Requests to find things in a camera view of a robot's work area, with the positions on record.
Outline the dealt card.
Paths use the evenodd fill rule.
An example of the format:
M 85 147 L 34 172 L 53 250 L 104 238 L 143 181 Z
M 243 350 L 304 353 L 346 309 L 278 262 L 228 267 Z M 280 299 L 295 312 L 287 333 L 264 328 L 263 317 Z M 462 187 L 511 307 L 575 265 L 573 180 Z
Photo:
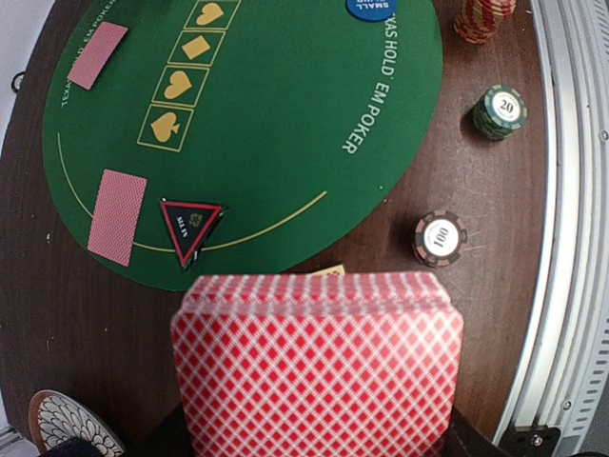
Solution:
M 82 89 L 91 89 L 127 32 L 125 26 L 102 22 L 73 64 L 68 80 Z
M 88 251 L 128 267 L 147 179 L 105 169 L 91 220 Z

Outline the orange 5 chip stack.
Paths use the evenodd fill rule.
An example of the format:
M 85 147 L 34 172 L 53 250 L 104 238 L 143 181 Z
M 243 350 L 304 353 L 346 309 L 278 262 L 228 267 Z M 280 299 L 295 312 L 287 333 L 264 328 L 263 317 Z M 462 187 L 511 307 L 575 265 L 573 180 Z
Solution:
M 487 43 L 497 33 L 502 20 L 514 12 L 516 5 L 516 0 L 463 1 L 453 29 L 468 43 Z

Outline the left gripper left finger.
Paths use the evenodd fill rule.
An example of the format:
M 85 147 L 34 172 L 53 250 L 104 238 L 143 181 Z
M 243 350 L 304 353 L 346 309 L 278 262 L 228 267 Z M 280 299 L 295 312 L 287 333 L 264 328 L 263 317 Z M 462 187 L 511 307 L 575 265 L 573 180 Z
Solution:
M 193 449 L 181 404 L 141 442 L 128 449 L 128 456 L 191 457 Z

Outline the red-backed card deck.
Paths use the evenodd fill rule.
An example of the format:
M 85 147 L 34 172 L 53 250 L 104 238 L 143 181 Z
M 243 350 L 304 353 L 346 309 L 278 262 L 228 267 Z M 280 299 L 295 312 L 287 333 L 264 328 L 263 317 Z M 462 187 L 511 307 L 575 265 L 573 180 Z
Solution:
M 438 456 L 462 315 L 428 272 L 199 278 L 170 323 L 198 456 Z

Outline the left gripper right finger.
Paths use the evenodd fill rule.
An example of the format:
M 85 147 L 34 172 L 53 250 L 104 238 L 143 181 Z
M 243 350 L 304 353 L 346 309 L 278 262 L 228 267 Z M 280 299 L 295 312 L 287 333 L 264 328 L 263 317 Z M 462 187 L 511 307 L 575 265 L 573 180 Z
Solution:
M 479 433 L 456 409 L 445 434 L 442 456 L 445 457 L 509 457 Z

